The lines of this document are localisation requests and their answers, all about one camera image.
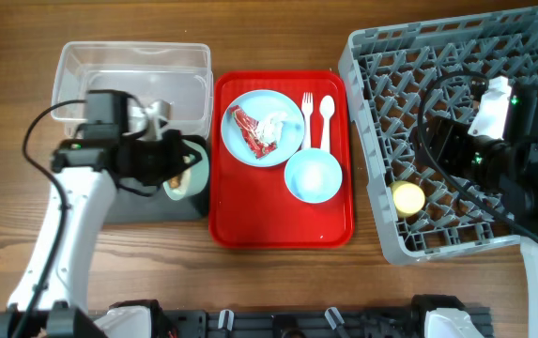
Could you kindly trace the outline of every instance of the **dish rack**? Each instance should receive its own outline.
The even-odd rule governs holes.
[[[361,137],[379,241],[390,263],[471,254],[519,241],[471,202],[457,205],[458,192],[415,162],[409,135],[424,90],[451,71],[538,85],[538,7],[358,30],[350,34],[338,66],[350,119]],[[475,111],[467,79],[453,78],[435,90],[425,111],[427,118],[470,123]],[[413,217],[396,215],[388,187],[396,180],[414,182],[425,192],[425,206]],[[469,191],[503,210],[499,196],[475,186]]]

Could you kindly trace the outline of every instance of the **wooden table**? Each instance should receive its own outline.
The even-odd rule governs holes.
[[[31,120],[48,107],[62,46],[74,40],[206,43],[215,79],[234,69],[333,69],[359,28],[536,5],[487,0],[204,1],[15,6],[0,0],[0,310],[21,278],[50,184],[22,158]],[[356,230],[329,251],[234,252],[207,220],[106,226],[89,283],[89,307],[158,299],[165,309],[318,310],[403,305],[415,294],[456,295],[492,309],[498,337],[527,337],[527,282],[518,247],[414,267],[388,264],[368,202],[361,144],[352,128]],[[51,119],[31,152],[42,162],[63,138]]]

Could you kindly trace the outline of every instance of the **spoon head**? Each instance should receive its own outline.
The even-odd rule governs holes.
[[[319,110],[321,114],[325,117],[333,116],[333,113],[335,113],[335,101],[333,101],[331,95],[328,95],[323,98],[323,100],[321,101],[321,105],[319,106]]]

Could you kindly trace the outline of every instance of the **light blue plate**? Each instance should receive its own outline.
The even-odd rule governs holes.
[[[342,167],[325,150],[304,149],[285,166],[285,185],[300,201],[323,203],[342,186]]]
[[[250,117],[261,120],[273,112],[286,112],[287,121],[281,131],[277,149],[257,159],[243,140],[241,130],[229,109],[238,105]],[[289,97],[272,90],[255,90],[235,99],[227,108],[221,122],[221,136],[227,150],[236,159],[256,167],[269,167],[287,161],[298,151],[304,138],[304,117],[298,105]]]

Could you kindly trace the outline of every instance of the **round yellow object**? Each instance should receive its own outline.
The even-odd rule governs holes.
[[[409,217],[421,210],[425,204],[425,193],[416,184],[397,181],[390,185],[393,204],[398,217]]]

